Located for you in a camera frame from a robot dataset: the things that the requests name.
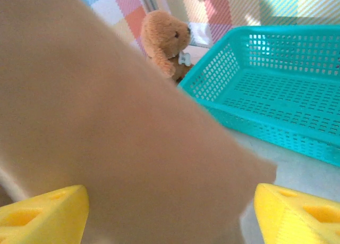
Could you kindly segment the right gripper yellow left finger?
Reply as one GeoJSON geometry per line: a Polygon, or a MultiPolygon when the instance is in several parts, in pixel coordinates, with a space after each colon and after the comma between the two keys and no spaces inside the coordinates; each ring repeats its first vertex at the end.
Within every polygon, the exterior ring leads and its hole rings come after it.
{"type": "Polygon", "coordinates": [[[1,207],[1,244],[80,243],[89,214],[86,188],[75,185],[1,207]]]}

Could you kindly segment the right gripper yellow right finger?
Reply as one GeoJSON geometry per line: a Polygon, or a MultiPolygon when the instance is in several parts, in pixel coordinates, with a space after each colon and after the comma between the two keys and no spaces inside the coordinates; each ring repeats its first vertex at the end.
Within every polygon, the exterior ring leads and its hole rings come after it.
{"type": "Polygon", "coordinates": [[[339,203],[261,183],[254,211],[264,243],[339,243],[339,203]]]}

